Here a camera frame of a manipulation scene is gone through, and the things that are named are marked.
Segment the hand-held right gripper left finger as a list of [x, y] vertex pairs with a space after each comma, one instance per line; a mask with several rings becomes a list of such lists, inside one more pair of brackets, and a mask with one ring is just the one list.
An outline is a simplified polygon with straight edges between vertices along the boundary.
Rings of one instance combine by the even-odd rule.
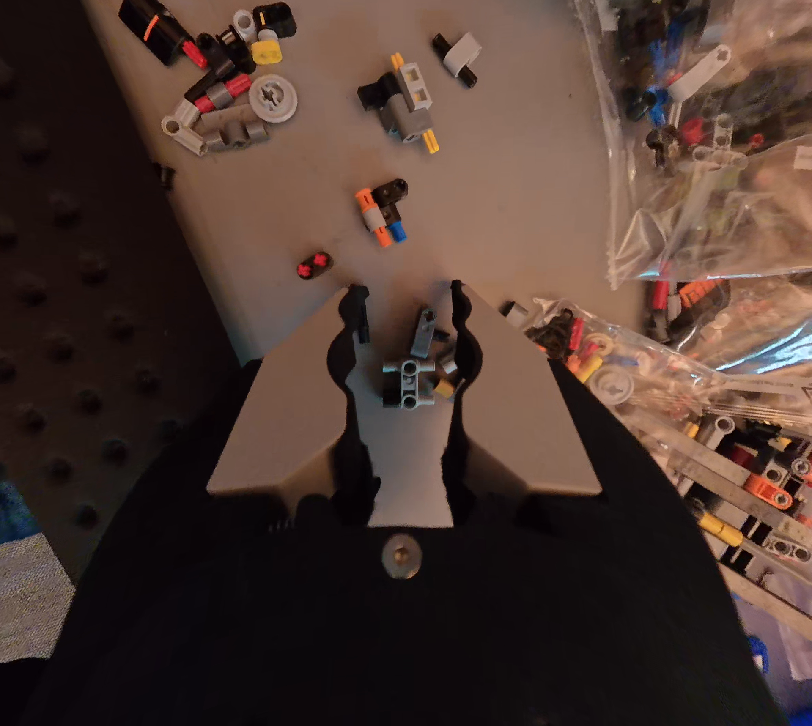
[[367, 526], [380, 489], [348, 377], [357, 364], [350, 286], [340, 288], [261, 360], [208, 480], [215, 497], [269, 496], [290, 517], [324, 496]]

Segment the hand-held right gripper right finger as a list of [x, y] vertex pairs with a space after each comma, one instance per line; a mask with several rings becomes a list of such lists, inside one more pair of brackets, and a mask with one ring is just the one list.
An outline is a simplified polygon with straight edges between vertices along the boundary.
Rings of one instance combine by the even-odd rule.
[[450, 291], [458, 386], [442, 482], [453, 526], [490, 500], [512, 517], [543, 496], [600, 496], [548, 357], [470, 285]]

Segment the short black lego pin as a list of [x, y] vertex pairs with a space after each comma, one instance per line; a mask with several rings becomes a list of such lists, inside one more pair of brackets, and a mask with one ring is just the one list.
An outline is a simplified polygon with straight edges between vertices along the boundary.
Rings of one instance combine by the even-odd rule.
[[353, 331], [356, 334], [359, 345], [369, 345], [371, 343], [371, 337], [367, 304], [370, 291], [364, 285], [351, 284], [349, 296], [353, 300]]

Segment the large clear bag white label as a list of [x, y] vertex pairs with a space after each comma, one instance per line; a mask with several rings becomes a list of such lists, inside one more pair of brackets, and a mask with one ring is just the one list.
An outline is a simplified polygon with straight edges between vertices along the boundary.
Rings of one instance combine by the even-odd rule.
[[[608, 276], [810, 271], [811, 0], [571, 0], [608, 154]], [[747, 167], [695, 163], [722, 112]]]

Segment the orange grey lego pin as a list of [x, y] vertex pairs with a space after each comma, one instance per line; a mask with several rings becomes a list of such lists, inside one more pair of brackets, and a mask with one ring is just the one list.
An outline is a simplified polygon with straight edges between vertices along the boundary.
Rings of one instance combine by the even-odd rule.
[[374, 236], [379, 246], [385, 249], [394, 244], [387, 222], [373, 197], [372, 191], [368, 188], [361, 189], [355, 193], [354, 198], [359, 206], [367, 230]]

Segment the pile of clear lego bags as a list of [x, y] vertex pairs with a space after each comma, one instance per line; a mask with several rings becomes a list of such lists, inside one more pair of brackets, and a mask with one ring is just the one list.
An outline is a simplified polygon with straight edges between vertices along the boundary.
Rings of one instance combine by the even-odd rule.
[[[690, 281], [639, 280], [645, 286], [640, 335], [726, 375], [810, 376], [810, 271]], [[810, 724], [810, 619], [794, 608], [768, 611], [734, 595], [745, 621], [770, 616], [762, 639], [765, 676], [791, 724]]]

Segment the grey lego pulley wheel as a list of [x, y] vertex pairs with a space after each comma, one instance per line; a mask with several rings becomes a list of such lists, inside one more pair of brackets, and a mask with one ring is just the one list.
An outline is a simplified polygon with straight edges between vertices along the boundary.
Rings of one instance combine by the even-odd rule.
[[266, 123], [284, 123], [296, 113], [298, 95], [292, 83], [278, 74], [256, 77], [249, 88], [249, 105]]

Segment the light grey lego T beam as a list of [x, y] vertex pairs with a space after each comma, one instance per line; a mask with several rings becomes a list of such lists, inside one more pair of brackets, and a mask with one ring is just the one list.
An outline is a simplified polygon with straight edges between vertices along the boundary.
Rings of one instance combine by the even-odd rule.
[[744, 170], [748, 165], [745, 153], [732, 148], [733, 130], [735, 127], [733, 117], [722, 112], [712, 121], [710, 128], [710, 143], [698, 144], [691, 151], [695, 163], [716, 166], [718, 168], [732, 167]]

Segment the grey yellow lego connector assembly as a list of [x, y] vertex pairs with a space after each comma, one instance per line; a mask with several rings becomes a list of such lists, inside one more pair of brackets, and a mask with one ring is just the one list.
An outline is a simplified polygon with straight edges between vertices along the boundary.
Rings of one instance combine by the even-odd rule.
[[375, 112], [385, 133], [402, 144], [420, 141], [428, 153], [439, 152], [433, 129], [433, 99], [417, 63], [404, 61], [400, 52], [390, 57], [391, 71], [357, 88], [365, 112]]

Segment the black yellow lego connector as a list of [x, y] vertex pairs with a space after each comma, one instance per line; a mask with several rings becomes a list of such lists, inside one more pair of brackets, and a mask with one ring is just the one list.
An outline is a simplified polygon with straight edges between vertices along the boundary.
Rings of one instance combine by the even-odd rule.
[[257, 37], [251, 45], [252, 60], [257, 65], [281, 62], [280, 41], [296, 34], [297, 25], [291, 7], [285, 2], [260, 5], [252, 10]]

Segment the black lego panel red stripe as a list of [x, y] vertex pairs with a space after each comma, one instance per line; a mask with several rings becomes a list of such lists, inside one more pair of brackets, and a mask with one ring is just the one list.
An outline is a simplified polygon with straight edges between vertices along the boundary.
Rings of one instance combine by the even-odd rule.
[[123, 0], [118, 18], [164, 66], [186, 57], [199, 69], [208, 68], [192, 35], [159, 0]]

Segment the small clear bag of pins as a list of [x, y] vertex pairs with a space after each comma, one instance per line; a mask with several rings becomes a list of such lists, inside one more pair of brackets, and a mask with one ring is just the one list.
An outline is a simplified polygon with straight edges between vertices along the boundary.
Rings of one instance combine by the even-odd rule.
[[565, 299], [533, 299], [523, 330], [606, 407], [675, 422], [717, 414], [810, 431], [810, 376], [726, 375]]

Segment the black perforated pad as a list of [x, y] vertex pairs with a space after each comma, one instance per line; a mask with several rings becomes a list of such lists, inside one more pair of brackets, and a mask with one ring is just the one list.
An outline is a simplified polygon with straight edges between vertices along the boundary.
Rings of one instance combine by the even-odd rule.
[[238, 358], [81, 0], [2, 0], [2, 472], [77, 581]]

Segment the orange blue black connector cluster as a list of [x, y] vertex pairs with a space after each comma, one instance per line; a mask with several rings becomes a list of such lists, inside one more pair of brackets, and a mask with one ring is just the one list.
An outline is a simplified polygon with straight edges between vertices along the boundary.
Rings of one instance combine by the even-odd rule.
[[371, 195], [380, 209], [386, 229], [391, 240], [401, 244], [407, 240], [403, 229], [402, 218], [398, 204], [408, 196], [409, 185], [406, 180], [398, 178], [379, 185], [371, 190]]

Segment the person's leg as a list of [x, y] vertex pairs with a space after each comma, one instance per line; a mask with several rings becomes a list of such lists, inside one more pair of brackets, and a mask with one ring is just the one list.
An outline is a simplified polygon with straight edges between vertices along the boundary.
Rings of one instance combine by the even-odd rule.
[[16, 542], [41, 532], [36, 518], [13, 483], [1, 480], [1, 544]]

